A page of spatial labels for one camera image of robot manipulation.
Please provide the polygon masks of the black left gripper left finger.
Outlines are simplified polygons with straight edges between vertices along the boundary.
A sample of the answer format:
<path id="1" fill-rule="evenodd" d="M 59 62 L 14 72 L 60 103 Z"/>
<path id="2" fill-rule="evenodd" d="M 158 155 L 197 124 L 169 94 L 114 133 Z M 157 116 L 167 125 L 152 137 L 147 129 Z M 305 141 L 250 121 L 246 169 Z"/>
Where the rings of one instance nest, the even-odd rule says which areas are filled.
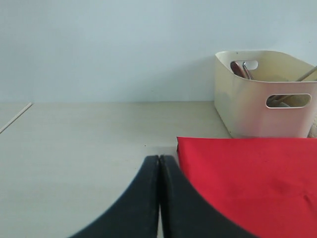
<path id="1" fill-rule="evenodd" d="M 159 157 L 147 156 L 136 176 L 101 216 L 73 238 L 156 238 L 159 223 Z"/>

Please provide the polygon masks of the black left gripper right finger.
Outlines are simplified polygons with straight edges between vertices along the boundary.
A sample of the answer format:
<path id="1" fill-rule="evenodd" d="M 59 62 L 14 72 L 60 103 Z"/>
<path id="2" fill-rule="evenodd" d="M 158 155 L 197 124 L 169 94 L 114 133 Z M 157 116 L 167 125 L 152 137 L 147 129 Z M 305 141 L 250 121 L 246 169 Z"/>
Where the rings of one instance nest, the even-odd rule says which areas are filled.
<path id="1" fill-rule="evenodd" d="M 195 190 L 174 157 L 159 157 L 159 203 L 165 238 L 253 238 Z"/>

